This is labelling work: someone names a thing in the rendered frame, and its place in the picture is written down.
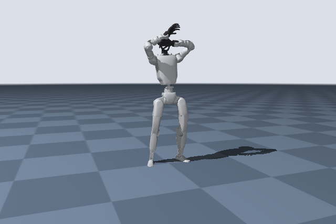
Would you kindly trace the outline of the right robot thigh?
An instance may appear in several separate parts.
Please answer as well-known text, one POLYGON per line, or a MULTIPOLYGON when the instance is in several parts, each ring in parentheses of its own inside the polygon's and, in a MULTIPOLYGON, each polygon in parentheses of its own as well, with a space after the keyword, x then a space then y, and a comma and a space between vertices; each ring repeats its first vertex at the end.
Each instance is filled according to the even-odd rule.
POLYGON ((160 121, 161 117, 163 115, 163 109, 164 109, 164 98, 160 97, 157 98, 153 101, 153 121, 152 121, 152 134, 155 133, 156 137, 159 137, 159 126, 160 126, 160 121))

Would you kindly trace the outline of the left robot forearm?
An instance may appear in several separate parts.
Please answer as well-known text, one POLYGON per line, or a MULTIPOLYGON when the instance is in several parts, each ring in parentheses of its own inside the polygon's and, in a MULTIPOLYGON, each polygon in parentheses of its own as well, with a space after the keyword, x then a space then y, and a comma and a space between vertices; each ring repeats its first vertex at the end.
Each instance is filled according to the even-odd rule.
POLYGON ((186 47, 186 48, 187 48, 187 47, 189 47, 189 45, 190 45, 190 41, 189 41, 189 40, 186 40, 186 41, 185 41, 185 40, 181 40, 181 39, 180 39, 180 40, 178 40, 178 41, 179 41, 179 42, 175 42, 175 43, 174 43, 174 46, 175 46, 175 47, 178 47, 178 46, 179 46, 179 47, 186 47))

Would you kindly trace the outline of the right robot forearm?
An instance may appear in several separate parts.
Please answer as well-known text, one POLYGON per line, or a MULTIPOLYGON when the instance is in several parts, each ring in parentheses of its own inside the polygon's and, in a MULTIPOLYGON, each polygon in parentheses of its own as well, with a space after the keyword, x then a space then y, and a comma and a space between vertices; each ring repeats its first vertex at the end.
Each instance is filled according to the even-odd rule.
POLYGON ((168 38, 169 38, 169 34, 167 34, 166 36, 164 36, 163 34, 159 34, 158 36, 148 40, 147 42, 150 42, 152 45, 155 46, 156 44, 161 42, 161 39, 168 39, 168 38))

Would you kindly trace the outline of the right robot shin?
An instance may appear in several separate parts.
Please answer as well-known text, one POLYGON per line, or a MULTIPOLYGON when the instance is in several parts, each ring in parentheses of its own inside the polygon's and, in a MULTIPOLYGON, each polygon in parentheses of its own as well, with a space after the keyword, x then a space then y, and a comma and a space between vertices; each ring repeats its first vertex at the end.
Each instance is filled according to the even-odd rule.
POLYGON ((158 137, 156 137, 156 134, 151 132, 151 138, 150 138, 150 159, 149 160, 153 160, 153 156, 154 156, 154 152, 156 149, 156 145, 157 145, 157 139, 158 137))

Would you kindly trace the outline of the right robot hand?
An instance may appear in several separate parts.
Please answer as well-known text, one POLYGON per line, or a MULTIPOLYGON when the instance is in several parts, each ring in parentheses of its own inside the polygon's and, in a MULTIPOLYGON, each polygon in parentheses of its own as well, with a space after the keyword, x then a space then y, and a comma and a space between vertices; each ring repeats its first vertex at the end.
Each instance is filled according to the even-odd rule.
POLYGON ((180 29, 177 29, 177 28, 180 28, 180 27, 179 27, 179 24, 173 24, 173 25, 168 29, 168 31, 166 31, 163 35, 166 36, 167 34, 169 34, 169 36, 170 36, 171 34, 176 34, 176 33, 173 33, 173 31, 175 31, 175 30, 180 30, 180 29))

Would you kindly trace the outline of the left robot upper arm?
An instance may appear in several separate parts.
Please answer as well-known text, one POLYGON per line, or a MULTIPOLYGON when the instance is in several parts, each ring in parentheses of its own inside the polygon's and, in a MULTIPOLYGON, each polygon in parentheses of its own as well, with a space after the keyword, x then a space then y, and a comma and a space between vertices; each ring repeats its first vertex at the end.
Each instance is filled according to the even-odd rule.
POLYGON ((175 54, 176 58, 177 58, 177 63, 181 62, 184 57, 195 48, 194 44, 190 41, 190 45, 187 48, 184 48, 180 53, 175 54))

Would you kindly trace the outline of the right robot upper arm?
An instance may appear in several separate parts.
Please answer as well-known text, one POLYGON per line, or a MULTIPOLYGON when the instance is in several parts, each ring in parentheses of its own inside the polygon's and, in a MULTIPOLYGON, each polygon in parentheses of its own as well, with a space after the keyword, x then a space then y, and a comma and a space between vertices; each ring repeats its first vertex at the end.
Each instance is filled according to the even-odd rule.
POLYGON ((144 50, 145 50, 146 55, 148 57, 149 63, 155 66, 155 64, 157 63, 157 58, 154 55, 152 49, 153 49, 153 46, 150 42, 146 42, 144 44, 144 50))

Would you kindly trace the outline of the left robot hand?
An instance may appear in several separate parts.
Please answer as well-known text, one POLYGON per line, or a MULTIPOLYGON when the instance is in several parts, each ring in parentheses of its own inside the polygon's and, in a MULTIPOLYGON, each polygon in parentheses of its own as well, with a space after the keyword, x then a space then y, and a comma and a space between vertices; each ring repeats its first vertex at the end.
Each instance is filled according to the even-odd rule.
POLYGON ((159 48, 162 47, 162 46, 165 46, 162 50, 164 50, 166 47, 174 47, 174 43, 175 42, 179 42, 178 40, 169 40, 169 39, 161 39, 161 42, 159 44, 159 48), (164 40, 164 41, 163 41, 164 40))

